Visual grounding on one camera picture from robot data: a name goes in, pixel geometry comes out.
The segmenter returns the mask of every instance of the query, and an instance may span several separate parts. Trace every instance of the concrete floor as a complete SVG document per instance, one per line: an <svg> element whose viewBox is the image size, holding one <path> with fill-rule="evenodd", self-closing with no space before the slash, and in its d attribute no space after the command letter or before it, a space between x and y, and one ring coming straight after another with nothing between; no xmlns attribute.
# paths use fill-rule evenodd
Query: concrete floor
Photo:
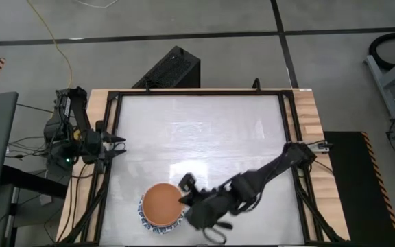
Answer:
<svg viewBox="0 0 395 247"><path fill-rule="evenodd" d="M277 31L267 0L118 0L94 9L71 0L32 0L56 38ZM106 0L89 0L104 5ZM285 30L395 27L395 1L277 0ZM299 87L312 88L324 130L369 134L395 210L395 153L385 131L390 122L374 80L362 63L369 44L383 33L286 36ZM0 0L0 41L49 39L26 0ZM61 45L74 70L73 86L128 88L174 45L202 60L202 87L262 85L289 88L278 36L151 40ZM395 62L395 42L379 48ZM0 46L7 59L0 93L18 91L19 103L51 109L54 90L67 86L68 70L53 45ZM11 139L41 135L49 113L18 107ZM34 171L39 158L8 165ZM38 203L32 210L40 210ZM43 209L47 219L55 209ZM55 234L59 216L50 222ZM41 225L20 228L17 246L50 244Z"/></svg>

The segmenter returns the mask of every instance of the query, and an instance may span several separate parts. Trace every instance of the black box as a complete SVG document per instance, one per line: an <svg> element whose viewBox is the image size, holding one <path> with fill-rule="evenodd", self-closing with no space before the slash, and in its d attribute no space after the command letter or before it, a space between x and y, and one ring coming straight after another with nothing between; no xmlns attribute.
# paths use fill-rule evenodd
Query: black box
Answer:
<svg viewBox="0 0 395 247"><path fill-rule="evenodd" d="M200 59L175 46L132 88L200 88Z"/></svg>

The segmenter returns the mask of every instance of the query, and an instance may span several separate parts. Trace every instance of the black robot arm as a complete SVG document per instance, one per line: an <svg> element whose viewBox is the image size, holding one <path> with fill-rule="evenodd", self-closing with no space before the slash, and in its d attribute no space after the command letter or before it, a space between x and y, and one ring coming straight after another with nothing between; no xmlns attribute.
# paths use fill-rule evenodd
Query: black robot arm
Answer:
<svg viewBox="0 0 395 247"><path fill-rule="evenodd" d="M238 215L253 210L260 202L261 194L270 180L290 167L310 165L315 159L316 155L306 144L286 143L281 155L273 161L258 170L248 170L242 174L237 174L211 191L206 191L205 189L198 191L195 187L196 181L193 175L188 173L179 183L181 190L188 193L179 199L181 203L190 206L185 217L189 224L197 230L211 228L216 231L213 229L214 225L232 229L230 223L220 222L219 219L227 212L230 212L232 215ZM328 238L332 242L344 242L327 224L316 207L311 204L298 179L296 183L296 193L307 204L313 217L318 221ZM225 240L218 242L218 244L224 244L226 238L224 236L223 238Z"/></svg>
<svg viewBox="0 0 395 247"><path fill-rule="evenodd" d="M95 164L96 172L102 173L111 158L125 150L107 150L104 143L124 142L125 139L104 130L103 121L91 128L86 113L87 93L84 89L62 89L56 91L54 113L45 124L44 138L47 149L47 169L60 175L71 174L79 157L86 164ZM74 114L77 126L70 120Z"/></svg>

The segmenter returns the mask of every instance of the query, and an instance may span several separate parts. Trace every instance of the yellow cable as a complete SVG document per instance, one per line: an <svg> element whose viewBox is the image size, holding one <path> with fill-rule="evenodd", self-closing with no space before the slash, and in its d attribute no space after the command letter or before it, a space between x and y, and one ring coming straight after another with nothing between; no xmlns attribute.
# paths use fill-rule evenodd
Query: yellow cable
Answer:
<svg viewBox="0 0 395 247"><path fill-rule="evenodd" d="M33 11L36 13L36 15L39 17L39 19L42 21L42 23L45 25L45 27L47 28L49 35L51 36L51 38L53 39L53 43L56 46L56 49L59 51L60 54L62 54L62 56L65 58L65 61L68 64L68 68L69 68L69 81L68 81L68 89L71 87L71 85L73 84L73 68L71 68L71 64L69 63L69 60L67 58L67 56L59 49L59 46L56 42L56 39L54 38L53 32L49 29L47 23L45 22L44 18L39 14L39 12L33 7L32 3L30 2L30 0L27 0L28 5L30 5L30 7L33 9Z"/></svg>

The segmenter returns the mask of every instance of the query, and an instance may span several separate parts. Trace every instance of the bowl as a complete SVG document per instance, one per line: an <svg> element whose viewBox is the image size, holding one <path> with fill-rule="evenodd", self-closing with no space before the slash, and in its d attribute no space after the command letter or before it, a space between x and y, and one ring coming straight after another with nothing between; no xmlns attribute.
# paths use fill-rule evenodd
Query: bowl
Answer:
<svg viewBox="0 0 395 247"><path fill-rule="evenodd" d="M139 200L139 203L138 203L138 211L137 211L137 212L138 212L138 215L139 215L139 217L140 217L141 224L142 224L147 230L149 230L149 231L151 231L151 232L153 232L153 233L158 233L158 234L163 235L163 234L169 233L170 231L174 230L176 227L178 227L178 226L181 224L181 221L183 221L183 219L184 219L184 214L185 214L184 211L182 211L181 215L180 215L179 218L176 220L176 222L173 223L173 224L170 225L170 226L154 226L154 225L150 224L150 223L147 221L147 219L145 218L144 213L143 213L143 206L142 206L142 204L143 204L143 198L144 198L144 196L141 196L141 199Z"/></svg>
<svg viewBox="0 0 395 247"><path fill-rule="evenodd" d="M141 205L146 220L154 226L174 224L184 209L178 202L181 196L179 188L169 183L158 183L150 187Z"/></svg>

